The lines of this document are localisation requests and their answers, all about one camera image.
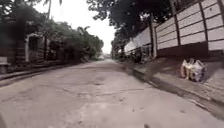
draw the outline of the roadside vegetation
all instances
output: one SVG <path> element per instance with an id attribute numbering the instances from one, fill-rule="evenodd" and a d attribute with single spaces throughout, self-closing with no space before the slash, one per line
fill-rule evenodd
<path id="1" fill-rule="evenodd" d="M 88 26 L 73 29 L 66 22 L 55 22 L 50 18 L 53 1 L 45 1 L 45 4 L 49 4 L 47 13 L 34 9 L 40 2 L 41 0 L 0 1 L 0 47 L 10 46 L 16 52 L 16 48 L 24 44 L 27 35 L 35 33 L 44 37 L 44 60 L 81 62 L 100 56 L 103 41 L 89 34 Z"/>

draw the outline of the asphalt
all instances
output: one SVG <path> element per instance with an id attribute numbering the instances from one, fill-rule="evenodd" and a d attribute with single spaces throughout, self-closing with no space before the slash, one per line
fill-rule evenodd
<path id="1" fill-rule="evenodd" d="M 45 72 L 0 88 L 0 128 L 223 128 L 177 95 L 112 60 Z"/>

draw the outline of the wall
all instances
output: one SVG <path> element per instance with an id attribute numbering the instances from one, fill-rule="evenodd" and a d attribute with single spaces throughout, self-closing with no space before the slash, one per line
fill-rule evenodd
<path id="1" fill-rule="evenodd" d="M 222 2 L 224 0 L 193 3 L 156 27 L 158 56 L 208 56 L 211 51 L 223 50 Z"/>
<path id="2" fill-rule="evenodd" d="M 150 36 L 150 29 L 149 27 L 147 27 L 141 33 L 139 33 L 137 36 L 131 39 L 129 43 L 125 46 L 124 50 L 125 52 L 129 52 L 131 50 L 142 47 L 149 43 L 151 43 L 151 36 Z"/>

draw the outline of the pile of bags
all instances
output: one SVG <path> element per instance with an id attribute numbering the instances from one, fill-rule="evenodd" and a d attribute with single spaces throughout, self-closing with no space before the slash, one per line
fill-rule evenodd
<path id="1" fill-rule="evenodd" d="M 194 82 L 202 81 L 204 74 L 205 66 L 200 60 L 190 59 L 189 62 L 184 60 L 180 67 L 181 77 Z"/>

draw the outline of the foliage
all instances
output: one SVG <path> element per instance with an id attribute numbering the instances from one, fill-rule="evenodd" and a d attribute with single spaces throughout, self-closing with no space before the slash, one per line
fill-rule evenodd
<path id="1" fill-rule="evenodd" d="M 7 38 L 25 42 L 28 34 L 46 35 L 53 60 L 94 58 L 101 53 L 103 41 L 88 33 L 86 28 L 73 29 L 66 22 L 48 19 L 48 14 L 37 12 L 32 6 L 41 0 L 0 1 L 0 40 Z"/>
<path id="2" fill-rule="evenodd" d="M 110 25 L 116 29 L 112 42 L 112 52 L 124 51 L 126 42 L 145 29 L 150 16 L 157 23 L 171 17 L 169 0 L 87 0 L 89 10 L 97 14 L 94 19 L 109 18 Z"/>

